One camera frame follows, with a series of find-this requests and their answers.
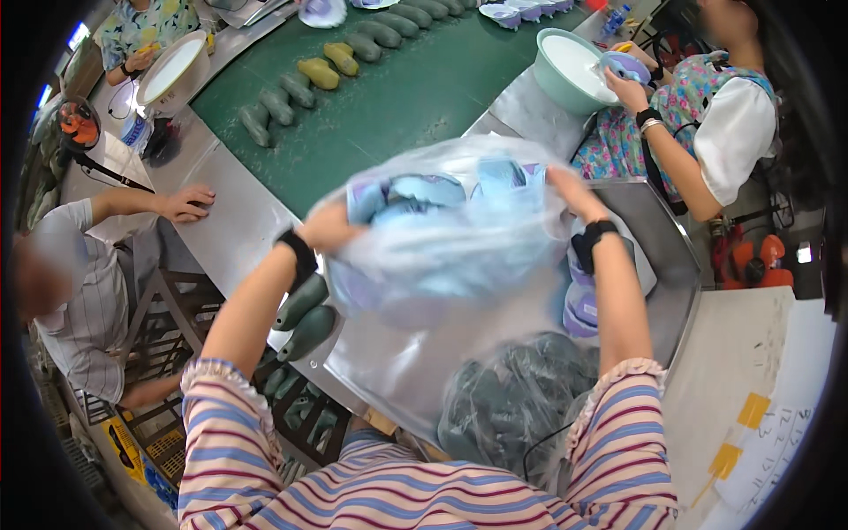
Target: striped shirt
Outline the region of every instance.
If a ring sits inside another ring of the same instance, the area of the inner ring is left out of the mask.
[[[566,439],[574,468],[561,499],[493,467],[420,462],[375,429],[349,433],[338,462],[284,488],[264,398],[232,365],[203,359],[182,380],[181,528],[669,528],[658,373],[629,360],[601,378]]]
[[[66,215],[82,232],[92,228],[92,200],[62,204],[47,215]],[[124,367],[106,352],[120,348],[129,327],[124,273],[112,245],[83,234],[88,270],[82,289],[67,305],[35,319],[38,334],[56,367],[74,388],[120,401]]]

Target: white bowl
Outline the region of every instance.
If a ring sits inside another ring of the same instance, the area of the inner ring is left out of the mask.
[[[171,44],[153,63],[138,85],[136,102],[161,114],[174,113],[188,103],[208,74],[206,32],[192,31]]]

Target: black wristband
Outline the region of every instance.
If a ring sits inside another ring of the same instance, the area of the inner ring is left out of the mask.
[[[580,267],[586,274],[594,274],[594,259],[592,258],[592,247],[600,241],[601,236],[607,232],[618,233],[615,223],[611,220],[602,219],[586,225],[586,231],[582,234],[572,236],[572,246]]]
[[[283,232],[276,239],[276,242],[288,245],[294,252],[294,258],[297,260],[294,266],[292,288],[288,290],[289,293],[294,293],[312,276],[313,272],[318,270],[318,261],[315,259],[315,252],[291,228]]]
[[[662,114],[657,109],[645,109],[640,113],[636,114],[636,128],[641,129],[644,123],[651,118],[654,118],[659,121],[663,121]]]
[[[657,66],[656,70],[654,70],[650,73],[650,79],[652,81],[659,81],[665,76],[666,76],[666,71],[665,71],[665,69],[662,68],[662,64]]]
[[[138,76],[140,76],[144,72],[144,70],[133,70],[132,72],[128,72],[126,71],[126,63],[120,64],[120,71],[132,80],[138,79]]]

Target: yellow crate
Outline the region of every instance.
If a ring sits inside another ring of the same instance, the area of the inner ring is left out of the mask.
[[[174,444],[182,445],[182,449],[175,452],[168,460],[166,460],[160,468],[165,473],[165,475],[171,479],[174,475],[185,468],[186,466],[186,439],[182,436],[182,432],[180,429],[174,429],[173,431],[165,434],[162,438],[156,440],[152,444],[147,447],[148,455],[150,458],[158,458],[159,455],[164,453],[168,448],[173,446]]]
[[[132,419],[132,413],[124,412],[124,417],[127,420]],[[132,477],[136,482],[148,485],[148,481],[144,480],[144,464],[142,463],[142,454],[138,450],[136,443],[130,438],[130,434],[126,431],[118,416],[109,418],[100,424],[109,437],[112,443],[112,450],[118,455],[120,463],[124,465],[126,474]]]

